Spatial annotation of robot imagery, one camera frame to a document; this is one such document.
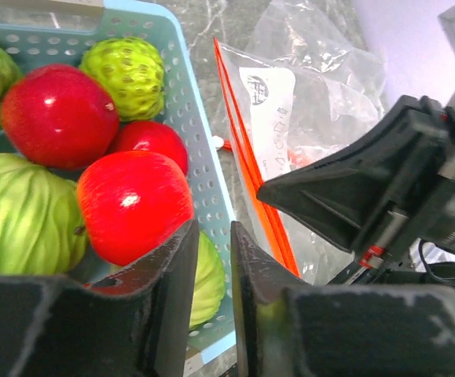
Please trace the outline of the clear zip bag orange zipper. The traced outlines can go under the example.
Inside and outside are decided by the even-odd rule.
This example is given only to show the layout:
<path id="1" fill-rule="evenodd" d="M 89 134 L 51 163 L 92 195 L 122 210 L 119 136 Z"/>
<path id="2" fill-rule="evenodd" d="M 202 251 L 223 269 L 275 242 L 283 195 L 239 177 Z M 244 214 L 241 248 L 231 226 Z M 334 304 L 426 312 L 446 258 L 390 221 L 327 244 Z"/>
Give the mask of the clear zip bag orange zipper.
<path id="1" fill-rule="evenodd" d="M 353 46 L 314 1 L 273 1 L 248 45 L 215 43 L 226 123 L 259 246 L 309 284 L 351 260 L 258 201 L 259 186 L 348 146 L 383 114 L 383 61 Z"/>

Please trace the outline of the large red apple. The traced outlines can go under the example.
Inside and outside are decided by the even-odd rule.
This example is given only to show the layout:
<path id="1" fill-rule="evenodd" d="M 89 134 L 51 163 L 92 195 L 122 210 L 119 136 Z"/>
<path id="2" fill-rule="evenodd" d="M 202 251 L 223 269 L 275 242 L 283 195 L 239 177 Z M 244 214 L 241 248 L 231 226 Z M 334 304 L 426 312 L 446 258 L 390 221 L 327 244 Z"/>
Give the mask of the large red apple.
<path id="1" fill-rule="evenodd" d="M 81 174 L 77 198 L 94 251 L 119 266 L 149 253 L 194 217 L 182 169 L 156 152 L 102 157 Z"/>

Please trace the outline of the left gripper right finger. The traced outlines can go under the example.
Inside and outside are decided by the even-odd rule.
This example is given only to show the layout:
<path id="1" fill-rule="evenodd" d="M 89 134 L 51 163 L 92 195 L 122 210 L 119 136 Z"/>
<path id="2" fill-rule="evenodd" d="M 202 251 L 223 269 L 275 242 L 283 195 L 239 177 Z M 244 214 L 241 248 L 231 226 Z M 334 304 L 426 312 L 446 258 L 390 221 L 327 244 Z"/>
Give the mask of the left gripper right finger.
<path id="1" fill-rule="evenodd" d="M 455 376 L 455 289 L 312 286 L 230 229 L 240 376 Z"/>

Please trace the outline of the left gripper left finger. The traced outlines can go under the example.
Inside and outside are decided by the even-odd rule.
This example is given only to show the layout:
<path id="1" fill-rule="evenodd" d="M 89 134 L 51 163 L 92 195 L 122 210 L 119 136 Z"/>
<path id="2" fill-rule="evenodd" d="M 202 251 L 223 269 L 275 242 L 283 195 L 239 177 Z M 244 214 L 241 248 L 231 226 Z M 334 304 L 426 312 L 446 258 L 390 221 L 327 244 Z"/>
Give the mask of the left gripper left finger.
<path id="1" fill-rule="evenodd" d="M 199 226 L 89 286 L 0 276 L 0 376 L 180 376 Z"/>

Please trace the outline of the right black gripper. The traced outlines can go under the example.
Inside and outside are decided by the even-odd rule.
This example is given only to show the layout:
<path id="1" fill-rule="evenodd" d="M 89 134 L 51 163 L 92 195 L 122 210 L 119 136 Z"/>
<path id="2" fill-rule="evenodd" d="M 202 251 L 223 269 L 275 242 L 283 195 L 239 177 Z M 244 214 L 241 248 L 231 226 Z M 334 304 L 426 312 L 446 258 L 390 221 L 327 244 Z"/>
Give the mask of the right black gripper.
<path id="1" fill-rule="evenodd" d="M 417 146 L 432 130 L 446 140 Z M 427 96 L 400 97 L 360 139 L 266 181 L 257 197 L 339 250 L 354 252 L 387 205 L 402 196 L 402 179 L 415 173 L 407 199 L 416 210 L 408 216 L 392 210 L 380 238 L 332 282 L 455 285 L 455 262 L 430 264 L 424 253 L 432 244 L 455 254 L 455 113 Z"/>

